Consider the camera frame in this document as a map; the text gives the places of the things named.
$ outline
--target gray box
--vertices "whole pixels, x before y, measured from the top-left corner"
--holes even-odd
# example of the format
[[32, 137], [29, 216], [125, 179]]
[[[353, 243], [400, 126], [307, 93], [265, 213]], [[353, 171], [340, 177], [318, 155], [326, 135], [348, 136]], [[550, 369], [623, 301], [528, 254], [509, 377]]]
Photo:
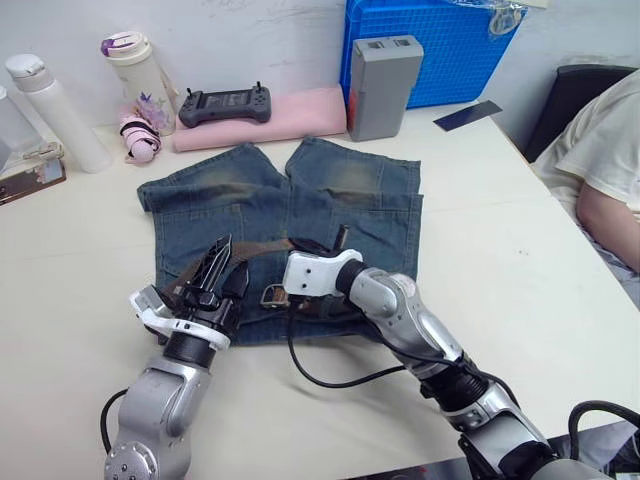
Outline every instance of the gray box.
[[424, 52], [413, 35], [353, 42], [348, 129], [355, 141], [393, 137], [400, 130]]

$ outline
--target pink cushion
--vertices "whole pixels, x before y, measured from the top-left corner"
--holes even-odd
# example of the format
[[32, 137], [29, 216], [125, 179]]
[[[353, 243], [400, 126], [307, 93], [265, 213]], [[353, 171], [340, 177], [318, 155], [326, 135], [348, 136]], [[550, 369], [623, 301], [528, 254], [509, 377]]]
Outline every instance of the pink cushion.
[[244, 142], [266, 142], [344, 133], [346, 114], [339, 86], [318, 88], [271, 100], [271, 119], [266, 123], [238, 118], [201, 123], [186, 128], [180, 121], [173, 134], [177, 152], [225, 147]]

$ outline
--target robotic arm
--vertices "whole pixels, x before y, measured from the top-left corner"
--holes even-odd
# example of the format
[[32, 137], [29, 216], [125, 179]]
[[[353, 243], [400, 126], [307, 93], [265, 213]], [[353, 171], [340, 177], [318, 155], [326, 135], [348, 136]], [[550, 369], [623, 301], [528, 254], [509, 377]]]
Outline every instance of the robotic arm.
[[[303, 297], [333, 295], [346, 296], [360, 309], [416, 377], [421, 393], [434, 398], [461, 433], [459, 445], [474, 479], [608, 478], [577, 461], [558, 460], [506, 384], [479, 371], [425, 308], [415, 282], [367, 267], [359, 252], [342, 250], [345, 236], [342, 229], [331, 251], [291, 240], [303, 250], [290, 254], [284, 275], [292, 305]], [[227, 236], [205, 255], [193, 277], [174, 289], [172, 298], [152, 286], [130, 297], [145, 326], [169, 339], [162, 356], [149, 361], [120, 406], [116, 442], [113, 448], [105, 442], [105, 480], [185, 477], [191, 460], [189, 429], [210, 382], [209, 368], [215, 353], [228, 348], [236, 334], [249, 283], [246, 260], [233, 266], [230, 257]]]
[[423, 305], [411, 278], [367, 267], [355, 250], [328, 256], [296, 251], [289, 256], [283, 285], [290, 296], [344, 295], [364, 313], [416, 377], [423, 396], [434, 398], [461, 433], [458, 443], [474, 479], [608, 478], [582, 463], [557, 459], [515, 399], [475, 367]]
[[230, 256], [229, 235], [216, 242], [193, 278], [174, 292], [177, 302], [163, 298], [153, 286], [130, 297], [145, 326], [169, 340], [120, 406], [105, 480], [179, 480], [187, 474], [189, 428], [209, 386], [213, 357], [229, 347], [237, 331], [249, 284], [247, 263], [242, 262], [218, 287]]

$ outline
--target denim shorts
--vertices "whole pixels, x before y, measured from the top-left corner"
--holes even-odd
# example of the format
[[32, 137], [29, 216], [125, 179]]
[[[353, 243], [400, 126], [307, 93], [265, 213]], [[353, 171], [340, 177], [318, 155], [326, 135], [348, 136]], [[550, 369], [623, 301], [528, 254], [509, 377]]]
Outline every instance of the denim shorts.
[[[371, 266], [415, 278], [422, 196], [420, 162], [394, 160], [306, 138], [286, 176], [254, 145], [244, 144], [138, 188], [156, 234], [156, 285], [163, 288], [215, 240], [269, 242], [309, 238], [331, 247], [341, 224], [345, 248]], [[281, 283], [287, 252], [249, 262], [236, 344], [286, 340], [286, 312], [260, 306], [264, 288]], [[357, 314], [300, 322], [297, 337], [370, 334]]]

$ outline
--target game controller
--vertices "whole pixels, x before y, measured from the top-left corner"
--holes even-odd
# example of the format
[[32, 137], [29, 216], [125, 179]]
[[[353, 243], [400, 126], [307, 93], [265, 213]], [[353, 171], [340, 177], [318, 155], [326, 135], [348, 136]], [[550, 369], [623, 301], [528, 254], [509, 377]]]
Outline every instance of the game controller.
[[192, 92], [187, 96], [178, 118], [185, 127], [193, 128], [208, 120], [227, 118], [253, 118], [260, 123], [271, 118], [271, 95], [269, 89], [256, 85], [250, 90], [204, 93]]

